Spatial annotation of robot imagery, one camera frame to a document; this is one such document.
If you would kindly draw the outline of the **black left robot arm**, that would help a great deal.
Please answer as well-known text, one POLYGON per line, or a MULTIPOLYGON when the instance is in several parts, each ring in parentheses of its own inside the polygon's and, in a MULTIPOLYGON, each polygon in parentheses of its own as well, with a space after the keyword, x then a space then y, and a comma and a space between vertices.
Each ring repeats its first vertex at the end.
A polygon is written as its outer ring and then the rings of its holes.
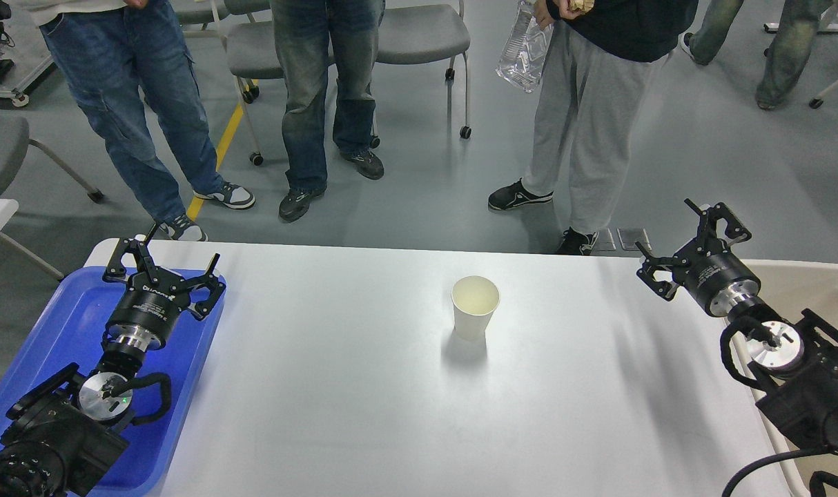
POLYGON ((223 308, 216 273, 121 239, 63 280, 0 382, 0 496, 138 496, 166 469, 223 308))

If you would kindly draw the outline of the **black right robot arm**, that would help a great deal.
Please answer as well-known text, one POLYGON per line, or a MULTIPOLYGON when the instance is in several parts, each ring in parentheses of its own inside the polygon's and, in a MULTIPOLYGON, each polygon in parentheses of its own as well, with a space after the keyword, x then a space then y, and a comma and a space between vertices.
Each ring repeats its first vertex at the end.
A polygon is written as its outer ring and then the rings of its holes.
MULTIPOLYGON (((797 322, 783 318, 760 297, 761 280, 732 254, 751 232, 728 205, 686 204, 698 217, 696 236, 672 257, 655 257, 642 244, 637 276, 657 296, 672 301, 681 287, 714 318, 724 318, 720 359, 734 380, 762 393, 756 406, 792 451, 751 462, 735 473, 723 495, 750 473, 782 460, 838 456, 838 329, 811 309, 797 322)), ((810 493, 838 490, 838 475, 815 471, 810 493)))

